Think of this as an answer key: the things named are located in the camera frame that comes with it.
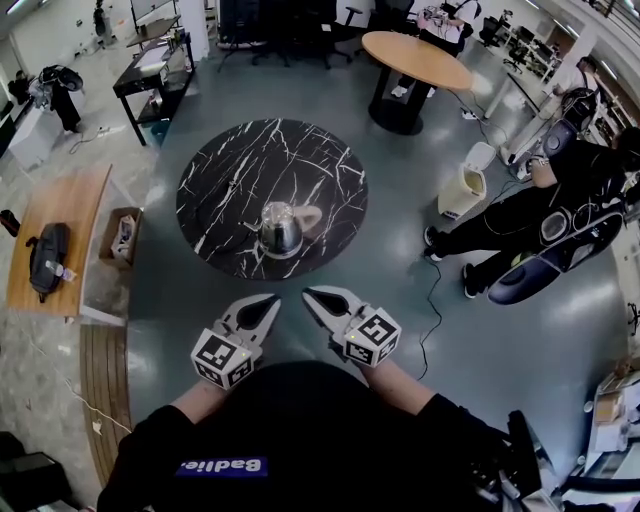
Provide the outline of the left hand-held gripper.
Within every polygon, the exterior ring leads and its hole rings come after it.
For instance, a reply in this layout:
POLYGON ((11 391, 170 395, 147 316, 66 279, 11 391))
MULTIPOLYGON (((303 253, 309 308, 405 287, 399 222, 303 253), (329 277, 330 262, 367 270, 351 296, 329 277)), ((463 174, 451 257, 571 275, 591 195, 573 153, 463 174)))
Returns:
POLYGON ((261 343, 279 314, 281 299, 257 294, 232 303, 222 319, 205 328, 191 352, 196 373, 223 390, 248 377, 262 357, 261 343))

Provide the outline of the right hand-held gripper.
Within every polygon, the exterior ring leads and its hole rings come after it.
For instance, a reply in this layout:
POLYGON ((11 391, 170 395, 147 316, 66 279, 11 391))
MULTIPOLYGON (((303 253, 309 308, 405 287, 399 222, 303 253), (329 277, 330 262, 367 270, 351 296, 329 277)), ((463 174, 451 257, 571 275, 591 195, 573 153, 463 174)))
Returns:
POLYGON ((316 322, 330 333, 345 360, 375 368, 397 347, 400 325, 383 308, 364 303, 346 288, 307 287, 302 300, 316 322))

